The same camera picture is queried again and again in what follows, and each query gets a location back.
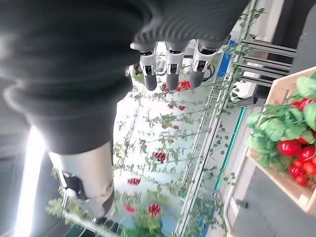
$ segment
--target metal rail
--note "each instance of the metal rail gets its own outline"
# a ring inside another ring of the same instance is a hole
[[[262,43],[260,41],[254,40],[242,40],[241,43],[246,43],[253,49],[257,49],[260,51],[265,51],[268,53],[278,54],[290,58],[294,58],[296,56],[296,49],[282,47],[274,44]]]
[[[92,232],[97,233],[98,235],[101,235],[103,237],[119,237],[119,235],[117,235],[113,232],[110,232],[110,231],[106,231],[92,222],[88,222],[86,220],[81,219],[77,215],[71,214],[69,212],[64,212],[63,214],[64,214],[65,218],[81,225],[82,227],[84,227]]]
[[[249,63],[256,63],[262,66],[276,68],[276,69],[285,70],[285,71],[290,71],[292,67],[292,65],[288,63],[282,63],[282,62],[278,62],[274,60],[256,58],[256,57],[251,57],[251,56],[244,56],[243,59]]]
[[[227,199],[226,199],[225,204],[224,204],[224,220],[225,220],[225,224],[226,224],[227,230],[229,232],[232,230],[232,226],[231,226],[231,224],[229,222],[229,219],[228,219],[228,209],[229,209],[229,206],[230,206],[230,203],[231,203],[231,199],[232,199],[232,197],[233,197],[233,195],[235,193],[235,190],[236,190],[237,184],[239,182],[239,179],[241,177],[243,168],[245,166],[245,163],[246,163],[246,160],[247,160],[247,156],[246,156],[247,152],[248,152],[248,147],[246,147],[246,149],[242,153],[241,161],[239,163],[239,166],[238,166],[238,169],[237,169],[237,172],[236,172],[236,175],[235,175],[234,182],[236,183],[236,185],[231,186],[231,189],[228,192],[228,196],[227,196]]]
[[[210,93],[209,93],[209,96],[208,96],[208,99],[207,99],[207,102],[206,102],[206,107],[208,108],[209,105],[210,105],[210,102],[212,101],[212,93],[213,93],[213,90],[214,90],[214,87],[211,89]],[[202,127],[204,125],[204,120],[205,120],[205,116],[207,114],[207,110],[205,110],[203,112],[203,115],[202,115],[202,118],[201,118],[201,122],[199,123],[199,126],[198,126],[198,129],[197,129],[197,135],[194,139],[194,142],[193,142],[193,146],[191,148],[191,154],[193,154],[197,148],[197,145],[198,145],[198,139],[200,137],[200,132],[202,130]],[[189,160],[189,163],[187,164],[186,166],[186,169],[184,171],[184,174],[183,174],[183,179],[182,179],[182,183],[184,183],[188,177],[188,173],[189,173],[189,169],[190,169],[190,165],[191,165],[191,162],[192,162],[192,159]]]

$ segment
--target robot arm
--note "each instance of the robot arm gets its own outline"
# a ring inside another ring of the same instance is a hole
[[[0,78],[16,82],[4,97],[44,136],[68,197],[95,217],[112,205],[116,105],[132,89],[125,68],[141,54],[153,90],[155,44],[166,41],[167,85],[175,88],[186,43],[219,48],[248,2],[1,1]],[[207,59],[197,71],[200,61]]]

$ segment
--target cherry tomato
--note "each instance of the cherry tomato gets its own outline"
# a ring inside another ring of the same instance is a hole
[[[301,109],[301,102],[300,101],[296,101],[292,104],[292,107],[295,107],[295,108],[298,108],[298,109]]]
[[[307,185],[308,179],[305,176],[300,175],[295,178],[295,182],[298,183],[299,185]]]
[[[314,103],[316,102],[316,99],[308,99],[308,98],[304,98],[303,100],[301,100],[301,110],[303,111],[305,106],[308,105],[309,103]]]
[[[301,169],[293,164],[290,165],[287,170],[292,175],[293,178],[296,178],[297,176],[300,176],[300,175],[304,176],[306,174],[306,172],[303,169]]]
[[[312,158],[312,163],[316,165],[316,156]]]
[[[304,163],[303,169],[309,175],[316,175],[316,166],[313,163],[310,163],[310,162]]]
[[[301,144],[309,144],[303,137],[300,137],[297,141]]]
[[[293,165],[295,165],[296,167],[298,167],[298,168],[303,168],[303,162],[301,161],[301,160],[299,160],[299,159],[296,159],[296,160],[294,160],[293,161]]]
[[[278,151],[285,156],[295,156],[302,150],[302,145],[295,140],[281,141],[277,144]]]
[[[308,161],[316,155],[315,146],[308,146],[301,150],[298,157],[301,161]]]

